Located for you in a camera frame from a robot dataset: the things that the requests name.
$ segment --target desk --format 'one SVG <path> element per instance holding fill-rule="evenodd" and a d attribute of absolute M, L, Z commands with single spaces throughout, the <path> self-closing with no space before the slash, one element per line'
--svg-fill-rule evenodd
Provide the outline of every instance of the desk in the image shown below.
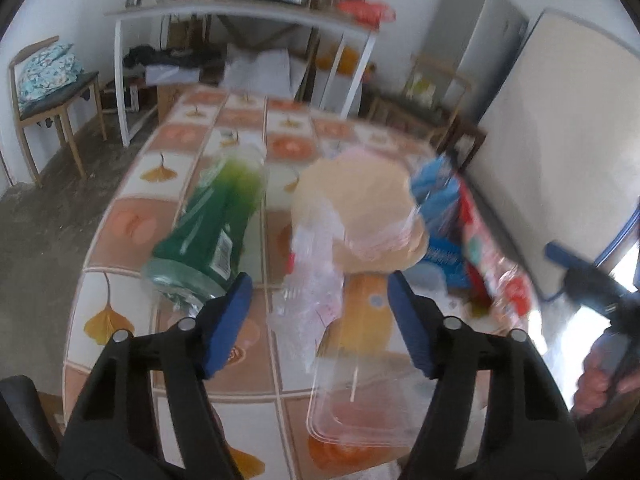
<path fill-rule="evenodd" d="M 203 115 L 190 116 L 194 105 Z M 228 444 L 264 464 L 259 480 L 324 480 L 397 459 L 408 449 L 365 448 L 364 453 L 346 456 L 337 446 L 328 450 L 309 437 L 306 411 L 313 376 L 305 374 L 299 359 L 283 352 L 266 318 L 286 271 L 291 184 L 300 171 L 319 156 L 335 155 L 354 144 L 371 146 L 411 168 L 431 160 L 433 150 L 388 128 L 343 121 L 300 103 L 203 86 L 180 97 L 167 122 L 140 151 L 89 248 L 66 343 L 65 417 L 102 351 L 105 340 L 100 336 L 111 335 L 86 329 L 90 319 L 109 317 L 107 332 L 126 326 L 140 336 L 163 331 L 182 317 L 142 283 L 140 269 L 171 231 L 201 170 L 229 142 L 229 130 L 238 131 L 240 144 L 266 152 L 269 176 L 240 260 L 240 270 L 254 282 L 252 305 L 226 367 L 205 384 Z M 161 173 L 162 182 L 146 178 L 150 171 Z M 180 464 L 162 375 L 153 375 L 152 393 L 164 456 Z"/>
<path fill-rule="evenodd" d="M 114 40 L 114 69 L 116 81 L 116 97 L 118 100 L 118 119 L 120 121 L 120 135 L 122 143 L 128 146 L 130 142 L 129 126 L 125 114 L 124 104 L 124 83 L 122 78 L 122 22 L 139 18 L 152 18 L 154 16 L 191 15 L 191 14 L 216 14 L 221 16 L 243 16 L 248 18 L 260 18 L 263 20 L 274 20 L 276 22 L 294 23 L 305 27 L 318 28 L 340 34 L 340 45 L 335 57 L 334 65 L 329 73 L 329 78 L 324 87 L 320 107 L 324 108 L 326 97 L 329 94 L 338 63 L 342 57 L 342 51 L 348 40 L 364 40 L 364 49 L 360 56 L 360 61 L 353 73 L 351 86 L 347 93 L 340 117 L 345 119 L 353 103 L 353 99 L 358 90 L 358 85 L 362 79 L 367 63 L 376 43 L 377 31 L 361 25 L 348 17 L 330 12 L 310 10 L 304 7 L 297 7 L 286 4 L 271 2 L 261 2 L 257 0 L 213 0 L 201 2 L 197 0 L 185 0 L 179 2 L 169 2 L 151 7 L 135 7 L 133 9 L 108 12 L 107 16 L 116 18 L 115 40 Z"/>

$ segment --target blue floral fabric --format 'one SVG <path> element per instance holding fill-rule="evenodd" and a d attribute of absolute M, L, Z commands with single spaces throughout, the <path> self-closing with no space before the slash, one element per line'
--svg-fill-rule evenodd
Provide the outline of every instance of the blue floral fabric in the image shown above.
<path fill-rule="evenodd" d="M 84 69 L 76 54 L 70 52 L 72 46 L 69 43 L 48 46 L 25 63 L 17 82 L 20 111 L 78 80 Z"/>

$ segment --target concrete floor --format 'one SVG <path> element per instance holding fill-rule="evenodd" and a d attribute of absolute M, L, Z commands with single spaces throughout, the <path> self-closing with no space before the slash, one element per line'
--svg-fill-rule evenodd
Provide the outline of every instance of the concrete floor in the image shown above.
<path fill-rule="evenodd" d="M 107 142 L 97 123 L 78 138 L 87 181 L 67 147 L 42 173 L 43 189 L 20 184 L 0 200 L 0 378 L 24 374 L 39 391 L 55 395 L 62 393 L 66 327 L 84 257 L 153 129 L 148 124 L 124 148 L 117 118 L 106 119 Z"/>

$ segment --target green plastic package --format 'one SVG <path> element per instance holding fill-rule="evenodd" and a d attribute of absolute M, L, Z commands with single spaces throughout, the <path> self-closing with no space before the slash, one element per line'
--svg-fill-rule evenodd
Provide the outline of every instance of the green plastic package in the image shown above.
<path fill-rule="evenodd" d="M 171 234 L 158 243 L 143 276 L 178 306 L 196 314 L 226 293 L 238 275 L 246 226 L 264 192 L 264 157 L 253 146 L 220 153 Z"/>

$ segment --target refrigerator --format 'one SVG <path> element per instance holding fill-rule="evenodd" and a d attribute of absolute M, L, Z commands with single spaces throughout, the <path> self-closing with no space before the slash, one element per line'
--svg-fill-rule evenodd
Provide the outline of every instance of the refrigerator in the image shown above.
<path fill-rule="evenodd" d="M 460 114 L 479 121 L 509 74 L 524 42 L 528 17 L 511 0 L 441 0 L 421 53 L 450 64 L 473 84 Z M 448 76 L 420 73 L 435 85 L 434 103 L 451 106 L 462 88 Z"/>

